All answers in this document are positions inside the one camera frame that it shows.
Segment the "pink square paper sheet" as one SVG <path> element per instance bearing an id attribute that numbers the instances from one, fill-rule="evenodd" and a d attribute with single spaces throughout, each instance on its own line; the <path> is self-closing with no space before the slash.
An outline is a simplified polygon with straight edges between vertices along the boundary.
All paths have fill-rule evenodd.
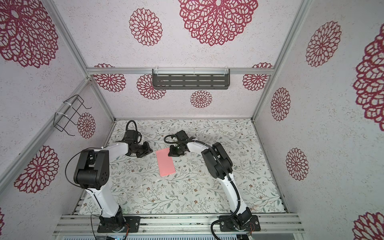
<path id="1" fill-rule="evenodd" d="M 159 173 L 161 177 L 169 176 L 176 173 L 175 165 L 172 157 L 168 156 L 170 148 L 156 151 Z"/>

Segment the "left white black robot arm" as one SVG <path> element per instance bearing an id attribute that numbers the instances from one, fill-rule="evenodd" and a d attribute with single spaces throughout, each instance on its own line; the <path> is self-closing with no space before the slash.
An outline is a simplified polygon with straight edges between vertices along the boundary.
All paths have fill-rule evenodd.
<path id="1" fill-rule="evenodd" d="M 151 154 L 148 142 L 141 144 L 117 142 L 105 148 L 87 148 L 80 152 L 75 168 L 74 182 L 85 189 L 101 209 L 101 217 L 113 218 L 120 206 L 109 187 L 110 160 L 122 155 L 142 158 Z"/>

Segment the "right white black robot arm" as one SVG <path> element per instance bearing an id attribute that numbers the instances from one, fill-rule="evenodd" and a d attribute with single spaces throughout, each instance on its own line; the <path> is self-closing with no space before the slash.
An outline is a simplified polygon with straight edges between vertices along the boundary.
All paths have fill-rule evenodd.
<path id="1" fill-rule="evenodd" d="M 210 175 L 218 180 L 230 204 L 230 219 L 240 226 L 244 226 L 251 218 L 250 208 L 240 195 L 233 174 L 233 162 L 220 143 L 208 145 L 198 140 L 184 140 L 165 143 L 171 145 L 171 156 L 181 156 L 184 152 L 201 154 Z"/>

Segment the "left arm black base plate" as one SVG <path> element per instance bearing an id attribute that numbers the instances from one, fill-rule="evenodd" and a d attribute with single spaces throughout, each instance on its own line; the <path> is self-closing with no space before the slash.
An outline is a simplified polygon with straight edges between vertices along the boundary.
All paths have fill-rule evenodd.
<path id="1" fill-rule="evenodd" d="M 137 233 L 141 217 L 99 217 L 98 233 Z"/>

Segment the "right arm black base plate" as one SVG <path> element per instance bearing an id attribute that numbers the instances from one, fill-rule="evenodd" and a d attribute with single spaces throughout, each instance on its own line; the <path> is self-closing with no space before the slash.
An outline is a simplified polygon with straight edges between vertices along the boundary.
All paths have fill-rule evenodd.
<path id="1" fill-rule="evenodd" d="M 248 220 L 240 220 L 238 217 L 224 220 L 226 216 L 219 216 L 221 232 L 259 232 L 261 226 L 256 215 L 252 215 Z"/>

